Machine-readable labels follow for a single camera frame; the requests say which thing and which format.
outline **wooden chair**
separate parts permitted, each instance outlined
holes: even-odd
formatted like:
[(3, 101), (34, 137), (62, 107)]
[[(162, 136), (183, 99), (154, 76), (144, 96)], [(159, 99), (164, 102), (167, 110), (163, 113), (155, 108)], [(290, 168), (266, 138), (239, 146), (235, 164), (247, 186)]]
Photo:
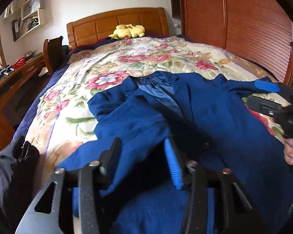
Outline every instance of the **wooden chair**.
[(43, 57), (50, 76), (61, 66), (65, 55), (62, 49), (63, 36), (43, 42)]

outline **white wall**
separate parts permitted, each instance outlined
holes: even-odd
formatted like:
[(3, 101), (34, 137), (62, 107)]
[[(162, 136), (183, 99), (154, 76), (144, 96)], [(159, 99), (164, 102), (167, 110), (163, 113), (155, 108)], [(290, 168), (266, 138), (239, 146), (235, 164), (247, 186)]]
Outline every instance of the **white wall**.
[(3, 20), (0, 18), (0, 32), (2, 47), (8, 64), (15, 63), (27, 51), (42, 51), (45, 39), (52, 39), (62, 35), (63, 44), (68, 44), (66, 24), (89, 15), (131, 7), (163, 7), (170, 30), (173, 32), (170, 0), (44, 0), (47, 24), (36, 32), (13, 41), (11, 21), (14, 18)]

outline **human hand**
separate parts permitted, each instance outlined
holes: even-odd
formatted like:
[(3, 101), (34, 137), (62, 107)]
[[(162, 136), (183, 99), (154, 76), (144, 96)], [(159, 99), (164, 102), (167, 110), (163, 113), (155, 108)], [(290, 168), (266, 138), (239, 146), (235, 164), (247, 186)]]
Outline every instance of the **human hand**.
[(293, 139), (285, 139), (284, 159), (289, 165), (293, 165)]

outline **wooden headboard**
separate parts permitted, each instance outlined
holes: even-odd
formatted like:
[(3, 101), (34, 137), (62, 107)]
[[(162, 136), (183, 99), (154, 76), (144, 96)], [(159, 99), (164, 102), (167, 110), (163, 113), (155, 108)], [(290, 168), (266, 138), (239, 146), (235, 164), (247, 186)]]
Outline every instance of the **wooden headboard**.
[(293, 81), (293, 23), (275, 0), (181, 0), (182, 33)]
[(168, 35), (168, 24), (163, 8), (129, 8), (107, 11), (67, 24), (71, 48), (94, 44), (112, 34), (117, 25), (143, 25), (146, 34)]

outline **stuffed animal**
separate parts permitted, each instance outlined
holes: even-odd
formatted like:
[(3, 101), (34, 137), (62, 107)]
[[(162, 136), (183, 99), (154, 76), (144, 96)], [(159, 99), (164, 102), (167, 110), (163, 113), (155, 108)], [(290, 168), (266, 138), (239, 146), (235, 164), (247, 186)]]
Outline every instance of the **stuffed animal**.
[(135, 37), (143, 37), (145, 29), (140, 25), (118, 25), (113, 34), (109, 35), (112, 39), (130, 39)]

